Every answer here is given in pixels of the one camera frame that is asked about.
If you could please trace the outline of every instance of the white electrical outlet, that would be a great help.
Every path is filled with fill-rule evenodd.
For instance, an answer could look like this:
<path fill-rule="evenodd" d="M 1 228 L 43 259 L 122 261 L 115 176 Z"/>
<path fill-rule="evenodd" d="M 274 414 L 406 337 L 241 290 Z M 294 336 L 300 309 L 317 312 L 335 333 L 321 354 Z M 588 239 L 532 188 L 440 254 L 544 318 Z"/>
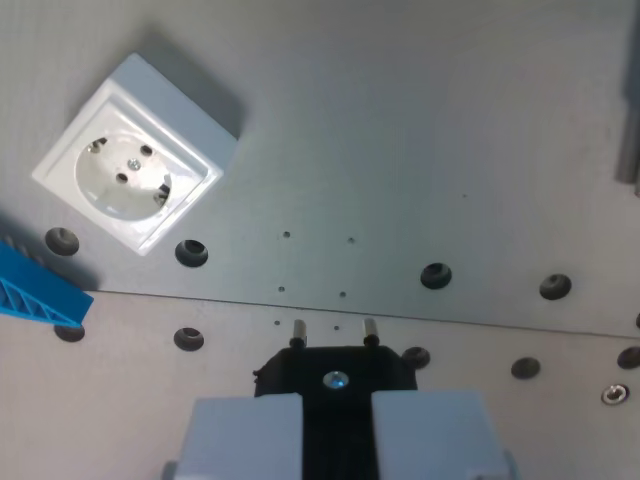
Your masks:
<path fill-rule="evenodd" d="M 33 178 L 145 255 L 223 176 L 235 145 L 134 54 L 84 105 Z"/>

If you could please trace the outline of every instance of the metal plate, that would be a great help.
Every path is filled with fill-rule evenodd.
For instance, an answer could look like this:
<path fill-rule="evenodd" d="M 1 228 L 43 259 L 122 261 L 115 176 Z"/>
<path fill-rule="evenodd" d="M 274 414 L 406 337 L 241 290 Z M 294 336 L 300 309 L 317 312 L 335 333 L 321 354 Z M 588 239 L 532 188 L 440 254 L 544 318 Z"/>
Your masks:
<path fill-rule="evenodd" d="M 195 399 L 252 395 L 251 372 L 287 345 L 296 318 L 310 346 L 362 342 L 359 315 L 122 294 L 97 295 L 73 344 L 48 325 L 0 318 L 0 478 L 169 480 Z M 629 340 L 376 321 L 398 353 L 431 353 L 421 390 L 483 393 L 523 479 L 637 479 L 640 378 L 616 365 Z M 183 327 L 202 332 L 200 350 L 173 344 Z M 542 370 L 516 380 L 511 365 L 525 356 Z M 631 395 L 606 406 L 601 392 L 614 383 Z"/>
<path fill-rule="evenodd" d="M 72 229 L 80 252 L 49 261 L 88 288 L 636 335 L 635 4 L 5 0 L 0 219 L 36 249 Z M 240 138 L 144 258 L 30 179 L 134 50 Z"/>

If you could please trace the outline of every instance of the blue plastic part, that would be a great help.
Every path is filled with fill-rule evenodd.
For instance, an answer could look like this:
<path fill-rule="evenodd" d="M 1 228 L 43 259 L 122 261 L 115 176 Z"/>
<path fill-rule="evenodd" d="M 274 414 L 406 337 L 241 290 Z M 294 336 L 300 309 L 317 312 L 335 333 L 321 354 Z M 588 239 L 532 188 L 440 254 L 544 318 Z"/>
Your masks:
<path fill-rule="evenodd" d="M 0 242 L 0 313 L 79 327 L 92 303 L 93 297 Z"/>

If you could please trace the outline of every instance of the metal pin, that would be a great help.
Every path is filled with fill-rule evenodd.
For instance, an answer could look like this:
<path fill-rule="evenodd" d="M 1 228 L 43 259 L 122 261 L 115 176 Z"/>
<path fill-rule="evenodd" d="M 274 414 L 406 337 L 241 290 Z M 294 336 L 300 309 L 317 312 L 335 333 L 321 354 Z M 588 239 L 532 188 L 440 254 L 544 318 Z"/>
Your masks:
<path fill-rule="evenodd" d="M 89 150 L 89 152 L 91 153 L 100 153 L 101 146 L 102 142 L 100 142 L 100 140 L 96 140 L 94 142 L 91 142 L 91 145 L 89 145 L 89 148 L 87 150 Z"/>
<path fill-rule="evenodd" d="M 378 337 L 378 326 L 373 318 L 365 318 L 364 322 L 364 344 L 367 347 L 377 347 L 380 345 Z"/>
<path fill-rule="evenodd" d="M 307 324 L 303 320 L 293 322 L 293 337 L 289 341 L 292 348 L 304 348 L 307 346 Z"/>

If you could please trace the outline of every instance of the mounting hole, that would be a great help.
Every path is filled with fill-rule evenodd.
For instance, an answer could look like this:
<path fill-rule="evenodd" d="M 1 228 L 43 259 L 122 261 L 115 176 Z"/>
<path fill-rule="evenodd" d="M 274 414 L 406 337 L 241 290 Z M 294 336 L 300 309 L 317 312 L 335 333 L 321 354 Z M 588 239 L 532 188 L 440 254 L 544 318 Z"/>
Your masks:
<path fill-rule="evenodd" d="M 204 337 L 195 328 L 181 328 L 173 336 L 173 342 L 180 350 L 185 352 L 195 352 L 204 345 Z"/>
<path fill-rule="evenodd" d="M 78 253 L 80 240 L 71 230 L 55 227 L 44 236 L 44 242 L 49 250 L 61 257 L 70 257 Z"/>
<path fill-rule="evenodd" d="M 402 360 L 414 370 L 420 370 L 429 365 L 431 354 L 422 347 L 411 347 L 404 351 Z"/>
<path fill-rule="evenodd" d="M 69 343 L 79 342 L 84 338 L 84 327 L 63 327 L 62 325 L 56 325 L 53 327 L 53 331 L 56 336 L 64 341 Z"/>
<path fill-rule="evenodd" d="M 618 355 L 618 366 L 623 370 L 640 367 L 640 347 L 629 347 Z"/>
<path fill-rule="evenodd" d="M 629 387 L 622 384 L 609 385 L 602 391 L 600 399 L 605 405 L 620 405 L 629 398 Z"/>
<path fill-rule="evenodd" d="M 540 284 L 540 295 L 547 300 L 560 300 L 571 291 L 571 279 L 561 273 L 554 273 Z"/>
<path fill-rule="evenodd" d="M 209 259 L 207 248 L 197 240 L 183 240 L 176 246 L 176 259 L 185 267 L 201 267 Z"/>
<path fill-rule="evenodd" d="M 540 373 L 540 362 L 533 357 L 524 357 L 513 362 L 511 375 L 518 380 L 529 380 Z"/>
<path fill-rule="evenodd" d="M 451 282 L 453 274 L 448 265 L 444 263 L 432 263 L 427 265 L 420 275 L 420 283 L 429 290 L 439 290 Z"/>

